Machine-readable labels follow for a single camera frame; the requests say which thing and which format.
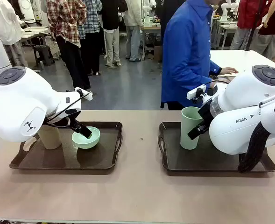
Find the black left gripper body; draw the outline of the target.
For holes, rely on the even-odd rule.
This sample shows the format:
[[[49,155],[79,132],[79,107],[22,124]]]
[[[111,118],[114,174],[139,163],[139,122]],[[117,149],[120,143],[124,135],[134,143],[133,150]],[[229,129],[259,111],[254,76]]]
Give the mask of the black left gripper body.
[[[45,125],[56,128],[68,128],[80,113],[81,111],[77,109],[61,111],[51,117],[45,118]]]

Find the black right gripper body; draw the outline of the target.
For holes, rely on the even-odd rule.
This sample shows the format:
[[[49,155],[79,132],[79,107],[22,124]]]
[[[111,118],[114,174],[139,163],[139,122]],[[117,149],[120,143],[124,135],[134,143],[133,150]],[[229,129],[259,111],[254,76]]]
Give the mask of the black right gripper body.
[[[210,104],[211,100],[205,102],[200,109],[198,110],[198,114],[202,117],[203,119],[203,124],[204,126],[209,126],[210,123],[213,120],[213,115],[210,112]]]

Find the person's left hand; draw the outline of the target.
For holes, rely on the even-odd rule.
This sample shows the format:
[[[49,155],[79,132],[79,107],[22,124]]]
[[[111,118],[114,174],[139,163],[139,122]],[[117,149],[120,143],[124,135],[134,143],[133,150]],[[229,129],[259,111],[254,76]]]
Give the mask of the person's left hand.
[[[226,75],[226,74],[236,74],[238,71],[232,67],[225,67],[220,70],[219,75]]]

